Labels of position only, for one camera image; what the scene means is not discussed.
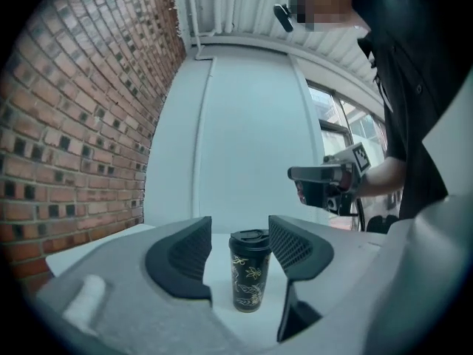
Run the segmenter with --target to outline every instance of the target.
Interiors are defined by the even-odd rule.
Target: man
[[[290,0],[295,21],[313,29],[365,27],[358,40],[384,99],[387,158],[371,169],[359,197],[404,188],[400,219],[444,198],[446,188],[422,140],[460,89],[472,65],[469,35],[458,33],[468,0]]]

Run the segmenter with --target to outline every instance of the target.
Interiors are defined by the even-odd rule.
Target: corrugated ceiling
[[[336,29],[328,32],[306,32],[302,28],[288,34],[273,15],[273,5],[287,0],[234,0],[231,33],[225,33],[229,0],[196,0],[200,32],[216,27],[215,7],[220,5],[222,33],[216,36],[263,36],[303,46],[308,52],[330,60],[336,66],[352,73],[370,89],[378,93],[372,82],[375,70],[359,49],[356,39],[364,36],[362,28]]]

